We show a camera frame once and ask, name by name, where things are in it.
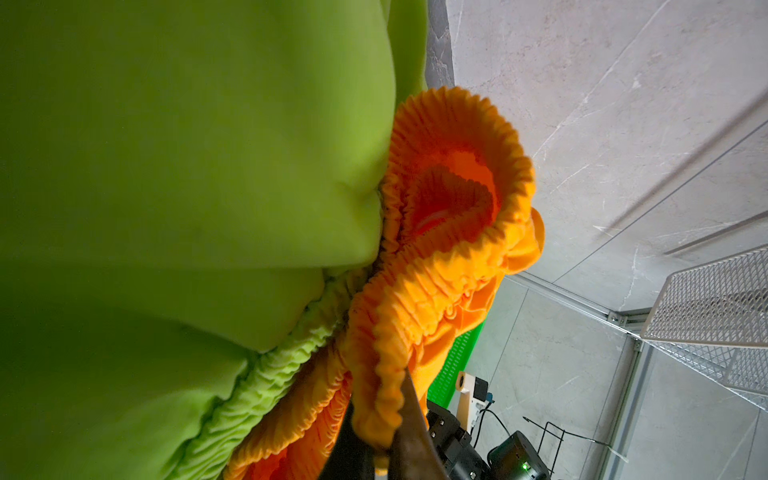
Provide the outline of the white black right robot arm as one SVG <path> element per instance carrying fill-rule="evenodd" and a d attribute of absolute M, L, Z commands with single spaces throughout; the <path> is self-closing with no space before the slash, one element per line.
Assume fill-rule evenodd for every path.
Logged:
<path fill-rule="evenodd" d="M 455 415 L 434 402 L 428 401 L 427 405 L 429 435 L 450 479 L 551 478 L 550 469 L 522 432 L 514 432 L 483 459 Z"/>

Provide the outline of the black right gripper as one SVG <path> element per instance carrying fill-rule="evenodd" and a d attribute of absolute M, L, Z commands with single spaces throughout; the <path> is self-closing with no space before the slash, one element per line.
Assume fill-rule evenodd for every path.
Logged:
<path fill-rule="evenodd" d="M 447 409 L 427 401 L 428 433 L 447 476 L 452 480 L 490 479 L 488 464 L 472 446 L 470 434 Z"/>

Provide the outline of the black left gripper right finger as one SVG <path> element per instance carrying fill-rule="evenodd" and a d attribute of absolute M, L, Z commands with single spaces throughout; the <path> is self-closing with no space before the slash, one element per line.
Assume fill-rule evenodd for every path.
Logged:
<path fill-rule="evenodd" d="M 397 480 L 448 479 L 432 443 L 408 370 L 401 385 L 404 398 L 399 413 L 402 423 L 390 449 L 388 478 Z"/>

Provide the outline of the lime green shorts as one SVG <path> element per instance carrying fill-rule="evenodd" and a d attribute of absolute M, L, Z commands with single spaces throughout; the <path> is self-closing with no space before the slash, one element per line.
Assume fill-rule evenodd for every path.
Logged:
<path fill-rule="evenodd" d="M 379 251 L 424 1 L 1 5 L 1 475 L 215 479 Z"/>

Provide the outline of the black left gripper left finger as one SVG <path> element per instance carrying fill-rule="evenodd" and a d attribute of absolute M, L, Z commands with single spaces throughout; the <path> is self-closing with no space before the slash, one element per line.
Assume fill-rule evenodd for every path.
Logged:
<path fill-rule="evenodd" d="M 373 480 L 373 450 L 352 427 L 354 406 L 349 404 L 336 443 L 319 480 Z"/>

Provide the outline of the orange shorts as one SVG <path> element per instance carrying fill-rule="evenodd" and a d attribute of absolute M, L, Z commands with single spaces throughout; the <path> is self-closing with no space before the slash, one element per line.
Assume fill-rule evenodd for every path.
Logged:
<path fill-rule="evenodd" d="M 533 163 L 497 108 L 465 89 L 398 108 L 380 191 L 380 253 L 347 325 L 234 450 L 225 478 L 316 478 L 345 411 L 385 466 L 403 380 L 424 407 L 454 341 L 485 320 L 504 277 L 542 254 Z"/>

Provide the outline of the green plastic basket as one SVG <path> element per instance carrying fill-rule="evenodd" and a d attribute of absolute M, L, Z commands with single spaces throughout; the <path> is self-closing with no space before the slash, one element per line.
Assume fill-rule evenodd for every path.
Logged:
<path fill-rule="evenodd" d="M 483 331 L 484 324 L 455 339 L 446 360 L 428 389 L 427 399 L 443 408 L 448 408 L 456 390 L 456 380 L 467 367 L 475 345 Z"/>

